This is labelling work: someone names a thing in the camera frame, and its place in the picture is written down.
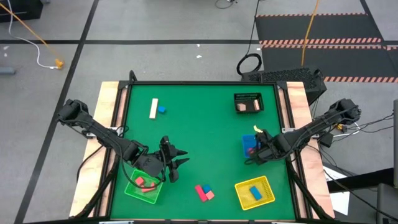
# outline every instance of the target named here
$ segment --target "yellow basket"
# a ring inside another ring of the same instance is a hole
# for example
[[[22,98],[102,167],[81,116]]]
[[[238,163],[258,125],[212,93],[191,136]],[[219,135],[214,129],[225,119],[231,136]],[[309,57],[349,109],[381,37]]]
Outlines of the yellow basket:
[[[262,195],[260,200],[256,200],[250,192],[250,188],[253,186],[255,186]],[[243,210],[249,210],[275,201],[274,193],[272,193],[266,176],[256,177],[237,183],[235,184],[235,189]]]

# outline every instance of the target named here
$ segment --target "pink block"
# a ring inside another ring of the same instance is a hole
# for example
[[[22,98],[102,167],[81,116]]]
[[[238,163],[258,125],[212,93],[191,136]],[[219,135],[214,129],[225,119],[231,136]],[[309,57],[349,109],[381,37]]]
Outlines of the pink block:
[[[205,192],[204,192],[203,189],[201,188],[201,186],[200,186],[200,185],[196,185],[196,186],[195,186],[195,190],[197,191],[197,193],[198,193],[198,195],[199,195],[199,197],[200,197],[200,200],[201,200],[202,202],[206,202],[206,201],[207,201],[207,197],[206,197]]]
[[[155,187],[150,188],[150,189],[141,189],[142,192],[150,192],[150,191],[153,191],[153,190],[155,190]]]
[[[138,177],[137,179],[136,179],[136,184],[138,185],[138,186],[141,186],[141,185],[144,185],[144,179],[142,178],[142,177]]]
[[[212,191],[209,191],[209,192],[206,193],[206,198],[207,198],[208,200],[211,200],[213,197],[214,197],[214,194],[213,194]]]

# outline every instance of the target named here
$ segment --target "white block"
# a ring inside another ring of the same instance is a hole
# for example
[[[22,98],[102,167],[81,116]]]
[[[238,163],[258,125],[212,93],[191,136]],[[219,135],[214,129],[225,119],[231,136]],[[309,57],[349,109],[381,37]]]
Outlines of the white block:
[[[157,111],[157,102],[159,99],[153,98],[152,99],[152,106],[150,106],[150,113],[149,113],[149,118],[150,119],[155,119],[156,118],[156,111]]]

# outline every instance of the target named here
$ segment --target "white paper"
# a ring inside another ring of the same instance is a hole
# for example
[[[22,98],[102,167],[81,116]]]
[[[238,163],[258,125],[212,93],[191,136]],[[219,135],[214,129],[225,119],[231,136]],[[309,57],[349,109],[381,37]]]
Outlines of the white paper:
[[[347,177],[339,172],[336,172],[327,167],[323,167],[325,172],[334,178],[335,180]],[[332,180],[328,175],[325,174],[326,180]],[[341,214],[348,215],[348,205],[349,205],[349,192],[339,192],[330,194],[331,204],[333,206],[334,211],[340,212]]]

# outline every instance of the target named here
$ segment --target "black basket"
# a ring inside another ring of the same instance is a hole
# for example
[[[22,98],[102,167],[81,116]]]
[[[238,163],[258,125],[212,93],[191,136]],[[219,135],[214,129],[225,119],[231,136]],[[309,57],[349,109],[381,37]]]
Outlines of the black basket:
[[[254,107],[254,101],[259,103],[259,110]],[[261,93],[235,93],[234,94],[235,110],[237,113],[258,113],[264,110]],[[245,111],[238,110],[238,104],[246,105]]]

